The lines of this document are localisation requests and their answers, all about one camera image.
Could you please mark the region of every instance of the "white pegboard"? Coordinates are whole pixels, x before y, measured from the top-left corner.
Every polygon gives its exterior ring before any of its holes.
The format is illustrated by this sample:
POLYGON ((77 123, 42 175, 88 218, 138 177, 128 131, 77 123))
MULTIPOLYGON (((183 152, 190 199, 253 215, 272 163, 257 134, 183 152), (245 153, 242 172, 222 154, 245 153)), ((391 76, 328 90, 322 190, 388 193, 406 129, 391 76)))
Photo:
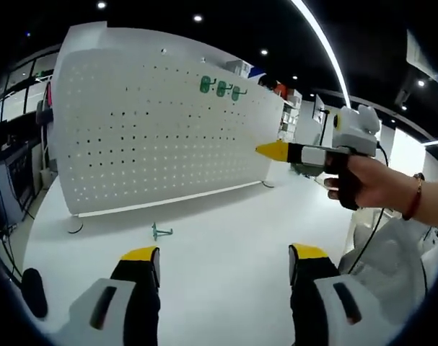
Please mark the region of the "white pegboard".
POLYGON ((58 166, 72 214, 151 203, 266 178, 255 152, 274 141, 283 101, 257 84, 205 63, 122 50, 70 53, 53 110, 58 166), (247 94, 237 101, 217 84, 247 94))

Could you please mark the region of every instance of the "curved led light strip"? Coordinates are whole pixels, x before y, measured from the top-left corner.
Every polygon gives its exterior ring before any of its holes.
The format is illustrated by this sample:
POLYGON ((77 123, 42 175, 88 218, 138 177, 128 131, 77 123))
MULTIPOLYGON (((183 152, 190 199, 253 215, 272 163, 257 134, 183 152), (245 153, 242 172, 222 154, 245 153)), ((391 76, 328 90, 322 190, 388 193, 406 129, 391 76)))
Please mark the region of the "curved led light strip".
POLYGON ((438 141, 432 141, 432 142, 426 142, 426 143, 422 143, 423 146, 434 146, 438 144, 438 141))
POLYGON ((336 72, 337 78, 339 80, 339 84, 341 85, 343 98, 346 100, 346 106, 351 108, 349 93, 347 92, 346 81, 343 79, 341 67, 337 62, 336 56, 334 55, 333 49, 331 48, 328 39, 325 36, 325 33, 321 30, 321 26, 318 24, 317 20, 313 16, 312 12, 308 9, 307 6, 302 2, 302 0, 291 0, 294 5, 296 5, 297 9, 302 13, 304 18, 309 22, 315 34, 317 34, 318 39, 321 41, 321 44, 325 48, 326 53, 328 54, 331 63, 333 64, 334 71, 336 72))

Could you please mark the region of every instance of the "wrist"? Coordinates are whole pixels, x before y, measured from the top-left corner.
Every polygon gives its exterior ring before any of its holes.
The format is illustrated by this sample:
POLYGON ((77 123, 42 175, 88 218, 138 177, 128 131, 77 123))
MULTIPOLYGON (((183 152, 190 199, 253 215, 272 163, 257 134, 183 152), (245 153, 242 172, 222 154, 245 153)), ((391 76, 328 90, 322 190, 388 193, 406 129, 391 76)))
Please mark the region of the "wrist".
POLYGON ((390 186, 390 202, 388 207, 402 214, 408 212, 418 191, 418 181, 413 177, 396 172, 397 177, 390 186))

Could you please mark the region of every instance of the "red object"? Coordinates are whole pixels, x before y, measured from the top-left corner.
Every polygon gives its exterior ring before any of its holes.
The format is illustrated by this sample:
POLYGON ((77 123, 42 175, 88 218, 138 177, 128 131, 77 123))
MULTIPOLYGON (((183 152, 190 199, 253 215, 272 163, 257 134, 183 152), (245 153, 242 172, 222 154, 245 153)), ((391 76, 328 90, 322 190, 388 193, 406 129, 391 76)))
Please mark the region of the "red object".
POLYGON ((417 180, 418 180, 418 190, 414 195, 413 202, 411 203, 408 211, 405 214, 403 214, 403 220, 405 221, 409 220, 410 218, 416 215, 419 205, 421 204, 422 180, 420 177, 417 177, 417 180))

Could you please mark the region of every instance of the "shelving unit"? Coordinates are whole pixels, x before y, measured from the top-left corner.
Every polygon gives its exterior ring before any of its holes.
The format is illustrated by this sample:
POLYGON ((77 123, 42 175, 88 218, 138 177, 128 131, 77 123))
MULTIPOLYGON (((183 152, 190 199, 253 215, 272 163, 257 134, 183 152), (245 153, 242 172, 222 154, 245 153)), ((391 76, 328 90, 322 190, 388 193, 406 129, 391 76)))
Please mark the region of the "shelving unit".
POLYGON ((288 96, 288 100, 284 99, 283 101, 284 107, 278 131, 278 139, 281 139, 283 142, 292 142, 296 132, 297 120, 299 119, 302 95, 297 90, 292 90, 292 95, 288 96))

